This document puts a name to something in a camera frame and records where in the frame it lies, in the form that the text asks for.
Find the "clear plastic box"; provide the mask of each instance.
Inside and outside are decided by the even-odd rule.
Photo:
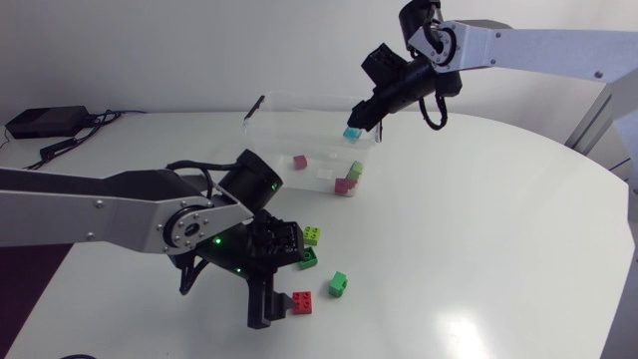
[[[356,194],[370,148],[379,141],[378,128],[356,140],[344,137],[350,109],[360,99],[270,92],[260,100],[244,119],[244,129],[251,149],[281,176],[284,187]],[[295,165],[297,156],[305,157],[306,168]],[[347,181],[346,192],[336,190],[337,179],[353,177],[355,162],[363,165],[357,180]]]

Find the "cyan block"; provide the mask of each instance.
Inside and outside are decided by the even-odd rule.
[[[355,143],[361,137],[361,132],[361,129],[346,128],[346,131],[343,132],[343,137]]]

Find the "gray wall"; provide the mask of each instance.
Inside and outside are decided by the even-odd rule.
[[[267,90],[367,97],[360,69],[403,56],[405,0],[4,0],[0,121],[28,107],[244,110]],[[446,0],[446,19],[517,28],[638,30],[629,0]],[[509,70],[464,74],[454,112],[564,141],[600,86]]]

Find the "stacked blocks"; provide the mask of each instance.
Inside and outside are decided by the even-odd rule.
[[[361,173],[363,172],[363,164],[359,161],[354,161],[354,163],[350,166],[350,170],[348,171],[348,175],[346,176],[346,180],[359,180]]]
[[[311,266],[317,265],[318,259],[315,251],[312,247],[307,247],[303,250],[303,259],[299,261],[299,267],[301,269],[308,269]]]
[[[295,302],[292,314],[312,313],[312,297],[310,292],[294,292],[292,293],[292,300]]]
[[[292,161],[295,164],[296,170],[303,170],[308,167],[308,160],[306,160],[306,157],[303,155],[293,157]]]
[[[330,295],[339,298],[343,295],[344,290],[346,290],[346,285],[348,285],[348,278],[346,277],[346,274],[336,272],[335,276],[330,281],[328,292]]]
[[[361,137],[361,132],[361,129],[346,128],[346,131],[343,132],[343,137],[354,144]]]
[[[308,245],[317,245],[321,237],[321,229],[315,227],[306,227],[303,231],[303,242]]]
[[[335,179],[335,193],[347,194],[350,186],[347,179]]]

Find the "black wire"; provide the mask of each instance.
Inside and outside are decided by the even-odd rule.
[[[8,143],[10,143],[10,142],[11,142],[11,141],[9,140],[9,138],[7,137],[7,128],[5,128],[5,129],[4,129],[4,138],[5,138],[5,140],[7,140],[7,141],[5,141],[4,143],[2,143],[2,145],[0,145],[0,150],[2,150],[2,148],[3,148],[5,145],[7,145]]]
[[[210,177],[210,173],[207,170],[201,170],[203,176],[206,177],[206,198],[212,198],[212,178]]]
[[[207,171],[232,171],[240,167],[241,167],[240,164],[215,165],[215,164],[199,163],[195,161],[177,161],[166,166],[166,168],[171,171],[183,170],[183,169],[198,169],[198,170],[207,170]]]
[[[184,169],[196,169],[200,170],[203,173],[203,176],[206,177],[206,198],[212,198],[212,178],[208,171],[232,171],[241,167],[240,164],[231,164],[231,165],[215,165],[215,164],[206,164],[199,163],[195,161],[177,161],[175,163],[169,164],[166,166],[167,170],[177,171]]]
[[[201,271],[208,265],[208,261],[202,259],[194,268],[192,264],[181,270],[179,293],[187,295]]]
[[[89,131],[88,134],[86,134],[84,137],[81,137],[79,139],[77,139],[76,143],[66,149],[61,150],[58,153],[55,153],[53,155],[51,155],[50,157],[38,161],[30,166],[26,166],[25,168],[23,168],[23,170],[38,170],[39,168],[41,168],[42,166],[46,165],[47,163],[49,163],[50,161],[60,157],[63,154],[66,154],[74,149],[76,149],[77,147],[79,147],[81,144],[83,144],[86,140],[90,139],[91,137],[93,137],[102,127],[111,124],[112,122],[116,121],[117,119],[119,119],[123,114],[125,113],[142,113],[145,114],[146,112],[144,111],[137,111],[137,110],[125,110],[125,111],[111,111],[111,110],[106,110],[104,113],[102,114],[98,114],[98,115],[88,115],[86,120],[85,120],[85,127],[90,127],[91,130]]]
[[[435,124],[430,120],[430,116],[428,116],[428,111],[426,110],[426,102],[423,98],[419,99],[419,109],[421,110],[421,114],[423,115],[423,119],[426,120],[426,123],[430,128],[434,131],[438,131],[446,126],[448,123],[448,107],[446,106],[446,99],[442,96],[435,96],[437,99],[437,107],[439,107],[439,111],[441,112],[441,123]]]

